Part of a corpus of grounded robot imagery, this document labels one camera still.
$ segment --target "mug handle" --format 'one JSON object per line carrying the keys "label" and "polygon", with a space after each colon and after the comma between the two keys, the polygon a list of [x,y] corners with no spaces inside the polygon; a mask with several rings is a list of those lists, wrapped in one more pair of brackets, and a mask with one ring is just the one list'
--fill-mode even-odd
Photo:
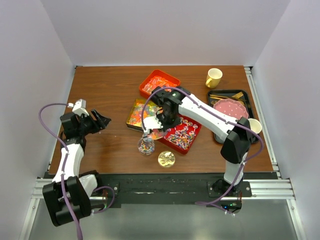
{"label": "mug handle", "polygon": [[205,85],[208,86],[208,84],[210,83],[211,80],[212,80],[212,78],[209,77],[209,79],[205,82]]}

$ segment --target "wall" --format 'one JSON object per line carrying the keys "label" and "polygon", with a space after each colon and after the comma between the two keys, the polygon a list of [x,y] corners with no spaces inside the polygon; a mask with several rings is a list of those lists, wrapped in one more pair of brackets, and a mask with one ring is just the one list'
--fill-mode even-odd
{"label": "wall", "polygon": [[[0,23],[0,233],[15,240],[55,146],[38,111],[67,101],[73,65],[39,0],[0,1]],[[63,111],[44,114],[55,131]]]}
{"label": "wall", "polygon": [[76,65],[252,66],[290,0],[41,0]]}
{"label": "wall", "polygon": [[320,239],[320,1],[291,0],[253,67],[282,175],[292,180],[308,238]]}

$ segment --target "gray floor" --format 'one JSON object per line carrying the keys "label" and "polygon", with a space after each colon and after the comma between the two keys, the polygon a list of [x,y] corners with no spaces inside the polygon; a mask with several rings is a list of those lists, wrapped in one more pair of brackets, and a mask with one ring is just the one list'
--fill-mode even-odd
{"label": "gray floor", "polygon": [[[235,217],[196,205],[123,205],[80,221],[88,240],[296,240],[285,200],[247,200]],[[76,240],[73,223],[52,225],[43,200],[30,240]]]}

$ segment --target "pink plate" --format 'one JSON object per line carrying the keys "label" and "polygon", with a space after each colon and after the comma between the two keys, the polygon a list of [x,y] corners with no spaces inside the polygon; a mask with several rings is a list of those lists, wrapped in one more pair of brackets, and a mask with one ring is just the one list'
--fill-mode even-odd
{"label": "pink plate", "polygon": [[240,102],[232,100],[230,98],[219,100],[216,104],[213,105],[215,110],[218,110],[220,113],[229,115],[236,119],[249,117],[249,113],[245,106],[241,105]]}

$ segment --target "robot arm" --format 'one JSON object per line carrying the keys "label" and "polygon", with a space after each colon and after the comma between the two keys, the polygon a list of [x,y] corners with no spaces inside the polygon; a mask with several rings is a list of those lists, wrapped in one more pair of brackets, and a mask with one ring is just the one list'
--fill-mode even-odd
{"label": "robot arm", "polygon": [[65,113],[60,117],[68,148],[61,148],[61,160],[58,172],[51,184],[42,189],[43,198],[49,211],[52,223],[60,226],[73,221],[65,201],[62,198],[61,174],[64,174],[65,189],[67,197],[72,203],[73,211],[78,219],[91,214],[92,206],[89,200],[94,189],[101,186],[99,174],[91,171],[79,175],[80,163],[86,149],[86,138],[88,134],[94,134],[106,128],[110,122],[109,118],[92,110],[93,117],[86,110],[86,101],[78,100],[74,105],[69,104],[72,112]]}
{"label": "robot arm", "polygon": [[[250,128],[249,121],[244,117],[238,121],[234,117],[215,110],[182,87],[179,87],[179,89],[189,95],[190,98],[176,90],[165,91],[159,89],[160,87],[157,87],[154,90],[158,92],[152,97],[152,101],[162,107],[162,112],[154,117],[147,117],[143,121],[146,128],[145,132],[149,132],[152,129],[166,131],[169,128],[175,127],[180,123],[178,114],[194,119],[207,127],[224,141],[221,155],[226,160],[224,188],[228,187],[234,181],[241,164],[247,157],[253,136],[242,128],[226,124],[225,121],[213,116],[211,113],[230,123],[240,124],[247,128]],[[243,171],[238,175],[234,186],[238,185],[242,178]]]}

